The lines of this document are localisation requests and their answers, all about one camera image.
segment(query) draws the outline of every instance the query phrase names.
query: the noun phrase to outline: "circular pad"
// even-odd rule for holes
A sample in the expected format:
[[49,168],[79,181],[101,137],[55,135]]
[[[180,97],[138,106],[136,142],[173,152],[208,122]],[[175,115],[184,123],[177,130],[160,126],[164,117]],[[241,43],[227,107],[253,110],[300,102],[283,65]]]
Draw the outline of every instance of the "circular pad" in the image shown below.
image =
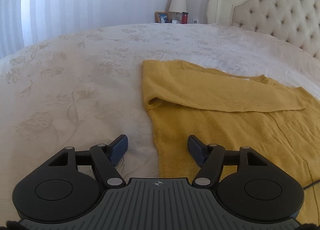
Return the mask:
[[69,196],[72,189],[72,184],[66,180],[51,179],[40,183],[36,187],[36,194],[39,198],[53,201]]
[[107,184],[109,184],[110,186],[118,186],[118,185],[122,184],[122,179],[120,179],[118,177],[112,177],[107,180]]
[[254,179],[249,181],[244,186],[244,189],[249,196],[260,200],[275,199],[281,194],[279,184],[268,179]]
[[209,185],[211,181],[206,177],[199,177],[195,180],[195,183],[200,186],[206,186],[206,185]]

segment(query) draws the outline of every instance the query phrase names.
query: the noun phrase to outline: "cable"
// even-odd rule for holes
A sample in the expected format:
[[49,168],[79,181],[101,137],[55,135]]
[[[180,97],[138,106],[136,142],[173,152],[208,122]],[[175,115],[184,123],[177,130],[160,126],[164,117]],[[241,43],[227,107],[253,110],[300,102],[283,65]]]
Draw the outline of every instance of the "cable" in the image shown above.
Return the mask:
[[318,183],[320,183],[320,179],[316,180],[315,182],[312,182],[312,183],[309,184],[308,186],[305,186],[305,187],[303,188],[303,190],[306,190],[306,189],[308,189],[308,188],[310,188],[310,187],[312,187],[312,186],[314,186],[314,185],[316,185],[316,184],[318,184]]

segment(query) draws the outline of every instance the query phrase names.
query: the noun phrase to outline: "tufted headboard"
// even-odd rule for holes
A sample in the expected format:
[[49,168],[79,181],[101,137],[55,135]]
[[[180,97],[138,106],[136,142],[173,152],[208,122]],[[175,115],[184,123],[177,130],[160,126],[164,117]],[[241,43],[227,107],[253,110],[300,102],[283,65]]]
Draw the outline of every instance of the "tufted headboard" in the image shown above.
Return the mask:
[[210,0],[207,17],[270,34],[320,60],[320,0]]

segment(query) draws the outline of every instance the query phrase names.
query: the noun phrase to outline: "white bedspread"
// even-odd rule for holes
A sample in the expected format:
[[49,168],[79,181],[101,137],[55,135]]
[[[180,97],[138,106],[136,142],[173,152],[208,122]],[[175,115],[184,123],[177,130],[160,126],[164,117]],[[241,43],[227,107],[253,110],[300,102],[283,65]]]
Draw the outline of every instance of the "white bedspread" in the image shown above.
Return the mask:
[[120,134],[118,171],[157,177],[141,62],[186,60],[245,76],[265,74],[320,98],[320,61],[260,33],[217,25],[123,25],[60,36],[0,60],[0,225],[18,220],[14,186],[65,146],[88,150]]

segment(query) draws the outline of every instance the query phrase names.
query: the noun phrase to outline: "ribbed grip surface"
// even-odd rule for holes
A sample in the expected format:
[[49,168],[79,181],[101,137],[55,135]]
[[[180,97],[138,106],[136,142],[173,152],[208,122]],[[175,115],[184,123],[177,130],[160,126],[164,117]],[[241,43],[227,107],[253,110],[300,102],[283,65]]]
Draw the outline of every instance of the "ribbed grip surface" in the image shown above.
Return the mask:
[[293,230],[294,219],[256,224],[225,211],[212,192],[190,186],[186,179],[133,178],[129,185],[108,190],[86,215],[60,224],[23,219],[30,230]]

